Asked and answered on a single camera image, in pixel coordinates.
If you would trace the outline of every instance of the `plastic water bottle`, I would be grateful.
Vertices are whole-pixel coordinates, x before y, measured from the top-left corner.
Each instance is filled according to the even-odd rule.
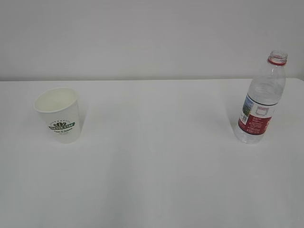
[[[262,139],[283,94],[286,62],[286,53],[272,51],[261,69],[261,76],[251,81],[235,127],[235,135],[240,141],[255,144]]]

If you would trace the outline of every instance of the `white paper cup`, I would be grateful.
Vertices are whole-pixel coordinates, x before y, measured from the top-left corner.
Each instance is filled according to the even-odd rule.
[[[77,93],[73,89],[48,90],[37,98],[34,108],[57,141],[72,143],[80,136]]]

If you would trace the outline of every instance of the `cup rim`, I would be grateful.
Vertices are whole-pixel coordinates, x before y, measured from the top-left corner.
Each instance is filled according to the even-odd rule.
[[[73,91],[73,92],[75,93],[75,95],[76,95],[75,100],[74,100],[69,106],[64,107],[64,108],[61,108],[61,109],[58,109],[58,110],[54,110],[54,111],[41,111],[41,110],[39,110],[39,109],[36,108],[36,103],[37,103],[38,99],[39,99],[42,95],[44,95],[44,94],[46,94],[46,93],[48,93],[48,92],[50,92],[50,91],[52,91],[52,90],[57,90],[57,89],[69,89],[69,90]],[[75,91],[74,89],[71,89],[71,88],[69,88],[69,87],[55,87],[55,88],[48,89],[48,90],[44,91],[43,93],[41,93],[41,94],[37,97],[37,99],[35,100],[33,106],[34,106],[34,109],[35,109],[37,112],[39,112],[39,113],[57,113],[57,112],[60,112],[60,111],[62,111],[62,110],[65,110],[65,109],[71,107],[73,104],[75,104],[75,102],[77,102],[77,100],[78,100],[78,94],[76,93],[76,91]]]

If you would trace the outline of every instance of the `red label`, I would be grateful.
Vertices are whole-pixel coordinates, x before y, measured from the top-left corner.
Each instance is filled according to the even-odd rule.
[[[275,111],[275,105],[257,103],[247,95],[238,120],[239,127],[248,134],[264,134]]]
[[[249,115],[246,125],[239,119],[238,125],[239,127],[248,134],[264,134],[268,124],[270,122],[271,117],[269,118],[258,118],[252,115]]]

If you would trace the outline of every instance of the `white table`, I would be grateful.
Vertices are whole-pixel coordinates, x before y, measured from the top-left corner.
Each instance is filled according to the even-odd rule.
[[[0,227],[304,227],[304,82],[287,80],[254,146],[230,125],[249,83],[0,82]],[[32,108],[58,86],[80,96],[72,144]]]

